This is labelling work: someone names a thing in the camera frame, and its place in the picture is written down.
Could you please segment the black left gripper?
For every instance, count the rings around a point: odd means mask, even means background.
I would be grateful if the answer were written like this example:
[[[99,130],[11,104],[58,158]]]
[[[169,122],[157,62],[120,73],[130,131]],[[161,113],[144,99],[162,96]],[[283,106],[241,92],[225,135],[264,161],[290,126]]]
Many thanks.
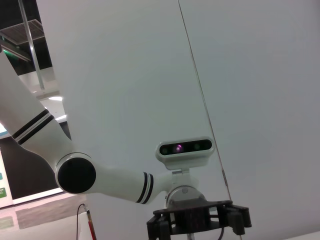
[[[155,210],[146,223],[149,240],[171,240],[171,235],[206,232],[230,227],[236,235],[244,235],[252,222],[248,207],[233,205],[231,200],[183,200],[178,205]],[[219,209],[219,222],[212,221],[210,208]]]

